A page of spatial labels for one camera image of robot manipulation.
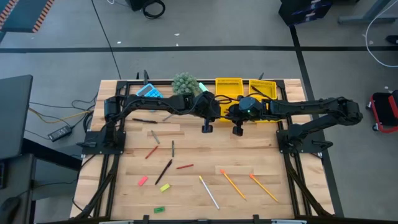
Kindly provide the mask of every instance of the pink eraser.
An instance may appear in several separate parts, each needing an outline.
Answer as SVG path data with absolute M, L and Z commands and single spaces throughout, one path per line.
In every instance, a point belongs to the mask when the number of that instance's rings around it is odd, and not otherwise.
M 141 180 L 138 182 L 138 184 L 139 184 L 140 186 L 142 186 L 142 185 L 145 183 L 145 181 L 147 181 L 147 179 L 148 179 L 148 177 L 147 177 L 147 176 L 144 176 L 143 178 L 141 178 Z

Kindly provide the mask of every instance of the black power brick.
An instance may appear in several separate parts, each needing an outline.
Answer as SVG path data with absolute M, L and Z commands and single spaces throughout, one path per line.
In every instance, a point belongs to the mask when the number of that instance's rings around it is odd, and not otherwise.
M 59 139 L 69 136 L 72 133 L 72 129 L 69 126 L 64 126 L 53 133 L 48 134 L 48 137 L 52 142 L 58 141 Z

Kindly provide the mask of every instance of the red pencil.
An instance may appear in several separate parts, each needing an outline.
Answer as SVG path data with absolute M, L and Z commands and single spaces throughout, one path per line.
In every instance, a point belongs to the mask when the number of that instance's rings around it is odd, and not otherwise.
M 189 165 L 185 165 L 185 166 L 177 167 L 177 169 L 187 168 L 187 167 L 191 167 L 191 166 L 193 166 L 193 164 L 189 164 Z
M 146 156 L 145 159 L 148 159 L 148 157 L 149 157 L 156 149 L 157 149 L 157 146 L 156 146 L 153 150 L 151 150 L 151 152 L 149 152 L 148 156 Z

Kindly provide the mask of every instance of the green eraser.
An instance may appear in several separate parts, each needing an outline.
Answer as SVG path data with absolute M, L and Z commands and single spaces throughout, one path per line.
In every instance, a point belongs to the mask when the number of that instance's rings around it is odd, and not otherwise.
M 154 209 L 155 213 L 164 212 L 164 207 L 159 207 Z

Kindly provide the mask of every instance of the yellow eraser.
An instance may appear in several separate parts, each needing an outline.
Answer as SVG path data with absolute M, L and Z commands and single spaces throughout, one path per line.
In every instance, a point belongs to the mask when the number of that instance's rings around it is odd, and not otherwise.
M 167 190 L 170 187 L 170 184 L 165 184 L 163 185 L 163 187 L 160 188 L 160 191 L 163 192 L 165 190 Z

